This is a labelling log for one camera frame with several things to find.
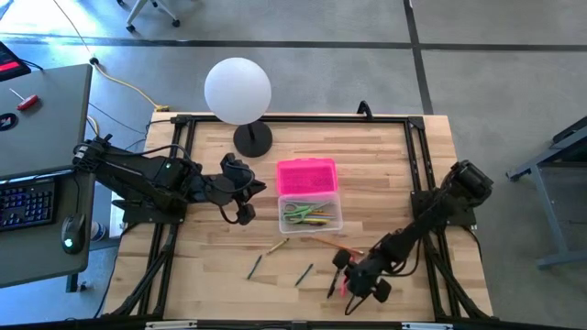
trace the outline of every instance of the wooden tabletop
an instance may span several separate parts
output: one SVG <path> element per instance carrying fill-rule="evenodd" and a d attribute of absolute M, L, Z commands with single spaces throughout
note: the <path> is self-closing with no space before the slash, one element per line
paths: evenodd
<path fill-rule="evenodd" d="M 177 115 L 156 113 L 153 121 Z M 449 120 L 443 115 L 427 115 L 424 119 L 439 184 L 457 160 Z M 252 278 L 246 279 L 259 254 L 283 240 L 277 222 L 275 189 L 275 166 L 279 160 L 326 157 L 337 163 L 344 227 L 338 234 L 320 237 L 367 252 L 384 234 L 412 221 L 409 205 L 412 182 L 401 125 L 269 125 L 273 133 L 271 150 L 257 159 L 243 159 L 257 178 L 267 183 L 267 189 L 251 199 L 257 217 L 245 226 L 229 225 L 212 204 L 189 206 L 175 249 L 165 318 L 432 320 L 424 262 L 413 276 L 389 279 L 393 289 L 387 302 L 378 303 L 370 298 L 351 316 L 344 315 L 348 296 L 343 298 L 337 291 L 327 300 L 327 290 L 336 270 L 332 258 L 337 251 L 314 240 L 293 236 L 285 246 L 264 257 Z M 237 153 L 232 142 L 234 129 L 224 123 L 197 124 L 192 159 L 202 163 L 204 174 L 220 172 L 219 162 L 224 155 Z M 169 123 L 153 124 L 146 149 L 169 144 L 172 133 L 173 125 Z M 417 139 L 415 141 L 421 160 L 420 147 Z M 167 156 L 168 152 L 165 150 L 161 155 Z M 144 274 L 153 227 L 138 225 L 122 238 L 107 294 L 106 312 L 116 309 Z M 456 278 L 479 307 L 491 314 L 475 242 L 461 228 L 449 228 L 447 238 Z M 314 263 L 313 269 L 298 287 L 294 287 L 310 263 Z M 414 263 L 415 249 L 406 269 L 410 270 Z M 448 311 L 444 281 L 438 283 Z M 153 285 L 151 306 L 156 300 L 158 284 L 159 277 Z"/>

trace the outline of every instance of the clear plastic container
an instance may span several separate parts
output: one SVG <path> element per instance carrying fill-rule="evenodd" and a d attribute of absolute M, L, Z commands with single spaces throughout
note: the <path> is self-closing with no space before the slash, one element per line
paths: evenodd
<path fill-rule="evenodd" d="M 332 159 L 294 159 L 277 163 L 280 195 L 279 229 L 283 234 L 304 234 L 342 229 L 336 164 Z M 302 219 L 287 216 L 296 206 L 319 206 Z"/>

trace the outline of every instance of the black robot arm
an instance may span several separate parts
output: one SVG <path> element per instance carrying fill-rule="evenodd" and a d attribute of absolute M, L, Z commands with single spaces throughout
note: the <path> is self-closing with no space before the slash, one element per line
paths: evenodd
<path fill-rule="evenodd" d="M 493 182 L 477 167 L 467 160 L 454 164 L 445 177 L 440 188 L 436 188 L 426 207 L 420 214 L 415 214 L 415 221 L 404 229 L 385 235 L 374 247 L 369 255 L 359 263 L 349 261 L 350 254 L 339 251 L 333 263 L 339 269 L 344 269 L 348 278 L 347 287 L 353 294 L 345 314 L 352 313 L 371 294 L 383 303 L 387 300 L 392 289 L 391 285 L 379 278 L 384 272 L 393 274 L 397 267 L 405 262 L 420 239 L 429 239 L 428 233 L 437 226 L 445 226 L 447 219 L 459 212 L 470 212 L 471 208 L 481 205 L 492 192 Z M 443 267 L 439 256 L 434 251 L 428 251 L 432 261 L 438 267 L 455 291 L 469 314 L 485 317 L 469 299 L 459 283 L 454 279 L 450 270 Z M 355 298 L 361 300 L 352 306 Z"/>
<path fill-rule="evenodd" d="M 78 171 L 96 179 L 124 200 L 114 204 L 125 210 L 125 221 L 177 224 L 183 221 L 187 204 L 212 203 L 220 207 L 226 221 L 246 225 L 255 217 L 249 199 L 266 188 L 255 180 L 248 165 L 226 154 L 222 173 L 203 175 L 202 165 L 184 158 L 146 158 L 112 146 L 111 135 L 86 140 L 74 150 Z M 237 219 L 229 220 L 223 206 L 236 202 Z"/>

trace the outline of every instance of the black metal frame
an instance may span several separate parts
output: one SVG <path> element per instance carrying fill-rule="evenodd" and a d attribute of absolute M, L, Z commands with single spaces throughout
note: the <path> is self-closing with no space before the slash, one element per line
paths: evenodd
<path fill-rule="evenodd" d="M 373 124 L 401 124 L 404 127 L 405 132 L 405 143 L 407 147 L 407 155 L 408 155 L 408 162 L 410 166 L 410 172 L 412 176 L 412 183 L 414 185 L 414 191 L 412 193 L 422 192 L 422 183 L 420 181 L 420 171 L 418 169 L 418 161 L 416 158 L 415 153 L 415 143 L 413 137 L 414 129 L 417 132 L 417 138 L 422 149 L 422 158 L 424 162 L 424 171 L 426 174 L 426 181 L 427 181 L 427 188 L 432 189 L 436 186 L 435 179 L 434 179 L 434 171 L 432 169 L 432 161 L 430 158 L 430 152 L 428 149 L 427 139 L 426 139 L 426 127 L 424 125 L 424 118 L 422 116 L 380 116 L 376 117 L 373 116 L 369 105 L 362 101 L 359 105 L 359 109 L 357 114 L 364 115 L 364 116 L 340 116 L 340 115 L 264 115 L 260 118 L 262 122 L 271 122 L 271 123 L 288 123 L 288 122 L 303 122 L 303 123 L 373 123 Z M 195 135 L 195 127 L 198 122 L 220 122 L 220 120 L 210 114 L 210 115 L 177 115 L 175 118 L 172 118 L 171 122 L 175 125 L 175 129 L 173 131 L 172 136 L 172 143 L 178 144 L 180 142 L 180 136 L 182 134 L 183 128 L 188 127 L 187 131 L 187 139 L 185 143 L 185 148 L 188 152 L 191 152 L 192 146 L 194 144 L 194 135 Z M 176 157 L 176 149 L 173 149 L 170 153 L 170 157 Z M 155 225 L 155 230 L 153 232 L 153 237 L 151 240 L 151 247 L 150 247 L 150 254 L 147 264 L 147 269 L 153 262 L 153 260 L 157 257 L 160 245 L 161 245 L 161 234 L 163 231 L 163 226 L 161 224 Z M 179 225 L 172 225 L 173 230 L 179 230 Z M 438 239 L 438 249 L 437 251 L 440 253 L 440 257 L 443 261 L 445 261 L 447 268 L 452 271 L 449 261 L 449 250 L 448 250 L 448 243 L 446 240 L 446 235 L 444 232 L 444 228 L 439 228 L 436 232 L 437 239 Z M 175 238 L 173 238 L 172 242 L 172 250 L 175 249 Z M 432 300 L 433 311 L 435 319 L 439 317 L 446 317 L 447 314 L 444 312 L 442 307 L 442 303 L 440 300 L 440 292 L 438 289 L 438 282 L 437 282 L 437 274 L 434 264 L 431 261 L 431 253 L 432 253 L 432 246 L 431 240 L 425 239 L 424 240 L 424 248 L 425 248 L 425 259 L 426 259 L 426 269 L 428 275 L 428 284 L 430 287 L 430 297 Z M 163 316 L 165 303 L 167 299 L 167 290 L 169 288 L 169 281 L 171 278 L 171 270 L 172 270 L 172 255 L 171 257 L 165 262 L 162 276 L 161 276 L 161 285 L 159 290 L 159 295 L 157 299 L 157 303 L 153 313 L 158 316 Z M 449 293 L 449 305 L 450 305 L 450 315 L 452 316 L 460 316 L 460 308 L 459 303 L 455 297 L 455 292 L 448 286 L 448 293 Z M 145 294 L 142 296 L 139 306 L 138 306 L 138 314 L 143 315 L 147 313 L 148 305 L 150 300 L 150 286 L 145 291 Z"/>

